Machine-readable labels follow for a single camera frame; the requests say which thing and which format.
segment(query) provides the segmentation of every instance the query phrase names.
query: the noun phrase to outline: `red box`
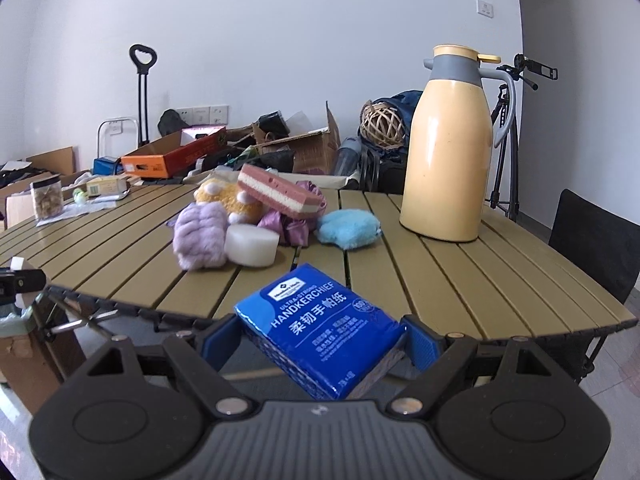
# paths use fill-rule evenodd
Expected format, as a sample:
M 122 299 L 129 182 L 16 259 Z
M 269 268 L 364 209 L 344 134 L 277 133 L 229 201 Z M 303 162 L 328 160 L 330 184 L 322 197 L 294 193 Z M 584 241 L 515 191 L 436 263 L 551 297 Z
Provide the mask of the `red box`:
M 226 127 L 219 126 L 212 134 L 193 139 L 183 132 L 154 140 L 122 157 L 125 173 L 147 178 L 171 178 L 199 158 L 226 146 Z

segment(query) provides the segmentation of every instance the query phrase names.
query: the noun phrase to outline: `metal pivot bolt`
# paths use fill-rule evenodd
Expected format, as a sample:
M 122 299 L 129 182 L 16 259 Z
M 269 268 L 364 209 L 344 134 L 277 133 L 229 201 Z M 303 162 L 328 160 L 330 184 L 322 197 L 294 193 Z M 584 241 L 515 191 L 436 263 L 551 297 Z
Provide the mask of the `metal pivot bolt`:
M 422 403 L 413 397 L 401 397 L 391 403 L 391 409 L 401 415 L 413 415 L 422 409 Z
M 224 415 L 240 415 L 249 409 L 249 403 L 240 397 L 227 397 L 216 402 L 216 409 Z

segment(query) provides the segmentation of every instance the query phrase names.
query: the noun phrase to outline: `jug handle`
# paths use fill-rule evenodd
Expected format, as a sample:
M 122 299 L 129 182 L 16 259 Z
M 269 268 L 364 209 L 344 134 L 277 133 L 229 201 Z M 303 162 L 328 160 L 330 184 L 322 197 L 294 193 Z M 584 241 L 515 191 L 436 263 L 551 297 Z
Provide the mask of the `jug handle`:
M 494 148 L 497 148 L 498 146 L 500 146 L 500 143 L 504 139 L 504 136 L 511 128 L 511 123 L 513 123 L 513 120 L 516 116 L 516 85 L 513 82 L 511 76 L 506 72 L 503 72 L 502 70 L 496 70 L 494 68 L 479 68 L 478 71 L 480 72 L 480 77 L 503 80 L 505 83 L 507 83 L 507 88 L 509 89 L 509 113 L 507 114 L 507 118 L 504 121 L 504 126 L 501 127 L 495 134 Z

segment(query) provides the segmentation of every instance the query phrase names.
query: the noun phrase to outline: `tissue pack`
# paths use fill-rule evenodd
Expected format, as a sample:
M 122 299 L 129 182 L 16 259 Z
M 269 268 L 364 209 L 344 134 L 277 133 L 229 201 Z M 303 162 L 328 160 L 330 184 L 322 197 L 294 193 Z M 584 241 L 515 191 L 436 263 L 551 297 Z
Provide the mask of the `tissue pack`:
M 309 264 L 236 313 L 254 344 L 318 400 L 362 396 L 404 355 L 404 327 Z

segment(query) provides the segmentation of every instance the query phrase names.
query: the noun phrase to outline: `white cylindrical foam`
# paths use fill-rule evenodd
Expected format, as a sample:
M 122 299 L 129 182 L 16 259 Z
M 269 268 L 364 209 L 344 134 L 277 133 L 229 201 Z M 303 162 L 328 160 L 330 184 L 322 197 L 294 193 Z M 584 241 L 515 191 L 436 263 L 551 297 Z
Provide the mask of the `white cylindrical foam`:
M 230 225 L 225 253 L 233 263 L 247 267 L 269 267 L 276 259 L 280 235 L 249 224 Z

